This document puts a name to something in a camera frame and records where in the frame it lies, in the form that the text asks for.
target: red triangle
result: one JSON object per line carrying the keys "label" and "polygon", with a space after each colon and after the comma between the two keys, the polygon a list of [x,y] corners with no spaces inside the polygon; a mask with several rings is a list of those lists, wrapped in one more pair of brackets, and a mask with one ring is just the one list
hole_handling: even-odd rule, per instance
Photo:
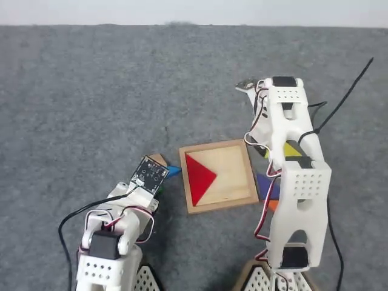
{"label": "red triangle", "polygon": [[196,206],[217,175],[195,161],[188,154],[186,154],[186,165],[189,175],[190,191],[192,193],[192,203],[193,206]]}

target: gray carpet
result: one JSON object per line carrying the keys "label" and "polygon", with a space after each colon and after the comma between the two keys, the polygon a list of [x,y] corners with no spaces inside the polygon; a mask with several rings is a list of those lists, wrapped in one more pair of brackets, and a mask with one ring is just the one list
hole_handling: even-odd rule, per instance
{"label": "gray carpet", "polygon": [[[387,47],[381,29],[0,27],[0,289],[65,290],[60,220],[127,181],[142,155],[179,165],[179,147],[241,138],[252,108],[238,81],[303,78],[310,102],[329,101],[319,122],[374,56],[320,138],[342,290],[387,290]],[[259,204],[189,216],[180,176],[159,200],[143,250],[167,290],[228,290],[263,247]],[[64,229],[72,254],[83,219]],[[329,291],[338,272],[328,234],[312,276]]]}

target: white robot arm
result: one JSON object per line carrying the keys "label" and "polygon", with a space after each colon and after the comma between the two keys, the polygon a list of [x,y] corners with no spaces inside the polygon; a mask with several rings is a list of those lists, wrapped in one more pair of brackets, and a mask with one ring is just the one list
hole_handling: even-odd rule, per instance
{"label": "white robot arm", "polygon": [[[152,213],[158,208],[153,196],[167,175],[167,168],[145,157],[130,184],[119,183],[108,196],[128,194],[127,197],[100,204],[86,214],[77,291],[134,289],[142,260],[142,251],[136,244],[147,241],[152,233]],[[150,220],[149,236],[140,241]]]}
{"label": "white robot arm", "polygon": [[[305,155],[284,156],[286,141],[298,141],[303,133],[313,131],[301,79],[246,80],[236,88],[248,94],[255,112],[247,135],[256,141],[253,145],[269,149],[270,168],[281,176],[279,204],[272,218],[265,253],[274,273],[282,272],[290,277],[293,272],[318,266],[321,260],[332,171],[324,161],[316,134],[301,140]],[[289,242],[300,230],[306,233],[307,242]]]}

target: black wire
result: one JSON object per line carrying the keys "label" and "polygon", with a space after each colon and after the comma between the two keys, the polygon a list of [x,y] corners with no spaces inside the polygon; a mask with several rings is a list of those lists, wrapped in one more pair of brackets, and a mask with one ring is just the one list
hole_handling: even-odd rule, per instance
{"label": "black wire", "polygon": [[329,201],[329,197],[327,197],[326,204],[327,204],[327,220],[328,220],[329,230],[330,230],[330,234],[331,234],[332,239],[333,239],[333,243],[334,243],[335,249],[336,249],[337,254],[338,254],[339,263],[341,264],[341,269],[339,271],[339,277],[338,277],[337,287],[336,287],[336,291],[340,291],[341,284],[342,284],[342,277],[344,275],[344,259],[342,257],[341,250],[340,250],[340,248],[338,246],[338,243],[337,243],[337,240],[335,238],[334,231],[333,231],[332,216],[330,214],[330,201]]}
{"label": "black wire", "polygon": [[330,120],[331,117],[340,109],[342,104],[346,101],[346,99],[349,97],[350,93],[353,91],[354,87],[356,87],[358,81],[364,76],[365,72],[373,62],[373,58],[369,60],[369,62],[366,64],[364,69],[361,71],[361,73],[358,75],[356,80],[354,80],[353,84],[350,86],[349,90],[346,92],[345,96],[342,98],[342,100],[338,103],[338,105],[334,108],[334,110],[328,115],[328,117],[322,122],[322,124],[317,128],[318,132],[326,125],[326,123]]}
{"label": "black wire", "polygon": [[327,101],[322,101],[322,102],[318,102],[318,103],[314,103],[314,104],[309,104],[307,107],[316,107],[316,106],[320,106],[321,104],[323,103],[327,103]]}
{"label": "black wire", "polygon": [[322,101],[319,103],[319,105],[316,106],[316,109],[313,111],[313,113],[311,113],[311,125],[313,125],[313,128],[314,128],[314,119],[315,119],[315,116],[316,114],[318,113],[318,111],[324,107],[325,105],[327,104],[327,101]]}
{"label": "black wire", "polygon": [[72,271],[72,260],[70,258],[70,254],[69,254],[69,250],[67,249],[67,246],[66,246],[66,242],[65,242],[65,239],[63,238],[63,233],[62,233],[62,228],[64,226],[64,224],[72,217],[76,216],[77,214],[80,214],[81,212],[89,209],[89,208],[92,208],[94,206],[97,206],[99,204],[102,204],[102,203],[106,203],[106,202],[110,202],[110,201],[115,201],[115,200],[119,200],[121,198],[125,198],[127,197],[130,193],[128,194],[125,194],[125,195],[119,195],[119,196],[114,196],[114,197],[111,197],[111,198],[106,198],[106,199],[102,199],[102,200],[99,200],[99,201],[95,201],[93,203],[90,203],[90,204],[87,204],[86,206],[84,207],[81,207],[80,209],[70,213],[69,215],[67,215],[62,221],[61,223],[59,224],[58,226],[58,235],[59,235],[59,240],[61,241],[61,245],[62,245],[62,248],[63,248],[63,251],[65,252],[65,256],[66,256],[66,262],[67,262],[67,267],[68,267],[68,286],[67,286],[67,290],[68,291],[72,291],[72,282],[73,282],[73,271]]}
{"label": "black wire", "polygon": [[353,89],[356,87],[358,81],[364,76],[365,72],[367,71],[367,69],[369,68],[369,66],[371,65],[371,63],[373,62],[373,58],[371,58],[369,60],[369,62],[366,64],[366,66],[363,68],[363,70],[361,71],[361,73],[358,75],[358,77],[356,78],[356,80],[354,80],[353,84],[350,86],[350,88],[348,89],[348,91],[346,92],[346,94],[343,96],[343,98],[340,100],[340,102],[337,104],[337,106],[334,108],[334,110],[328,115],[328,117],[322,122],[322,124],[320,126],[318,126],[316,129],[312,130],[311,132],[305,132],[301,135],[301,137],[299,138],[299,141],[298,141],[298,144],[300,145],[302,139],[307,136],[307,135],[311,135],[313,133],[316,133],[316,134],[319,134],[320,131],[322,130],[322,128],[327,124],[327,122],[331,119],[331,117],[333,117],[333,115],[338,111],[338,109],[340,109],[340,107],[344,104],[344,102],[346,101],[346,99],[349,97],[349,95],[351,94],[351,92],[353,91]]}
{"label": "black wire", "polygon": [[316,133],[315,130],[312,130],[311,132],[305,132],[301,135],[301,137],[299,138],[298,140],[298,144],[300,145],[301,144],[301,141],[302,139],[306,136],[306,135],[311,135],[312,133]]}
{"label": "black wire", "polygon": [[[311,114],[311,124],[313,125],[313,128],[314,128],[314,119],[315,119],[315,116],[316,114],[318,113],[318,111],[324,107],[326,104],[327,104],[327,101],[322,101],[322,102],[319,102],[319,103],[316,103],[316,104],[313,104],[313,106],[310,106],[310,107],[316,107],[316,109],[313,111],[313,113]],[[302,139],[306,136],[306,135],[311,135],[312,133],[316,133],[316,130],[312,130],[310,132],[305,132],[303,133],[299,140],[298,140],[298,144],[300,145],[301,144],[301,141]]]}

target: perforated bracket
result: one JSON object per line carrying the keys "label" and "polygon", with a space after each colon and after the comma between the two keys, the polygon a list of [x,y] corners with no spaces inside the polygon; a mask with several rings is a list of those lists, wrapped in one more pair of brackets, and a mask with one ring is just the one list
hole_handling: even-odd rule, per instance
{"label": "perforated bracket", "polygon": [[274,269],[282,269],[284,248],[291,246],[289,239],[299,230],[306,233],[307,242],[295,246],[306,248],[309,264],[291,271],[308,270],[321,260],[332,171],[324,161],[312,161],[311,165],[311,169],[302,169],[297,161],[283,163],[279,204],[271,222],[271,243],[267,244],[268,259]]}

